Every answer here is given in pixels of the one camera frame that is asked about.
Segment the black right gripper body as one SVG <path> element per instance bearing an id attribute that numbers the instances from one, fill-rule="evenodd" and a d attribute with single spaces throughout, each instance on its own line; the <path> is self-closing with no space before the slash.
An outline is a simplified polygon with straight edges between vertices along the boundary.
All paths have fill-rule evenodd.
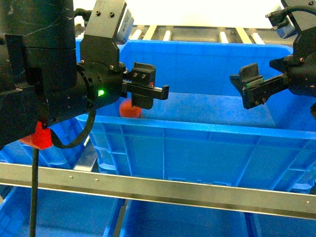
<path id="1" fill-rule="evenodd" d="M 288 89 L 294 95 L 316 95 L 316 28 L 300 32 L 293 42 L 293 53 L 274 59 L 269 66 L 288 78 Z"/>

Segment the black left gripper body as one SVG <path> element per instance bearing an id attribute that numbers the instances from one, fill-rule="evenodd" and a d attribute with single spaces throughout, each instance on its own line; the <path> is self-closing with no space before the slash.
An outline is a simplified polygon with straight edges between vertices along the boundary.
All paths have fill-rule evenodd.
<path id="1" fill-rule="evenodd" d="M 79 49 L 77 116 L 116 102 L 125 71 L 125 65 L 119 61 L 119 48 L 112 38 L 85 34 Z"/>

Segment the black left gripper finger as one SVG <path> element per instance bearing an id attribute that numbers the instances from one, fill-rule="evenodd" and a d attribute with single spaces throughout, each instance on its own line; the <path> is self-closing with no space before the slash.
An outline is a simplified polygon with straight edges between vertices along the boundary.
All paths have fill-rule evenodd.
<path id="1" fill-rule="evenodd" d="M 124 82 L 122 84 L 122 97 L 126 98 L 127 93 L 131 93 L 131 106 L 149 110 L 153 107 L 154 99 L 167 100 L 169 95 L 169 86 L 162 88 L 143 86 Z"/>
<path id="2" fill-rule="evenodd" d="M 151 64 L 133 62 L 133 67 L 127 73 L 126 79 L 141 86 L 154 87 L 156 67 Z"/>

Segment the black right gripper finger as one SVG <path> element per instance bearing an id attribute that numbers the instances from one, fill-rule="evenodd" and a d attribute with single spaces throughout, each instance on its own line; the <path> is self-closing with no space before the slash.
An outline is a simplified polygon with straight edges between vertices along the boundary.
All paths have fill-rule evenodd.
<path id="1" fill-rule="evenodd" d="M 242 87 L 241 96 L 245 109 L 252 109 L 263 105 L 274 94 L 288 89 L 289 79 L 285 76 L 276 76 L 268 80 L 260 79 L 258 82 L 249 82 Z"/>
<path id="2" fill-rule="evenodd" d="M 239 73 L 230 75 L 230 82 L 240 93 L 244 95 L 244 91 L 264 82 L 263 76 L 259 74 L 257 63 L 240 68 Z"/>

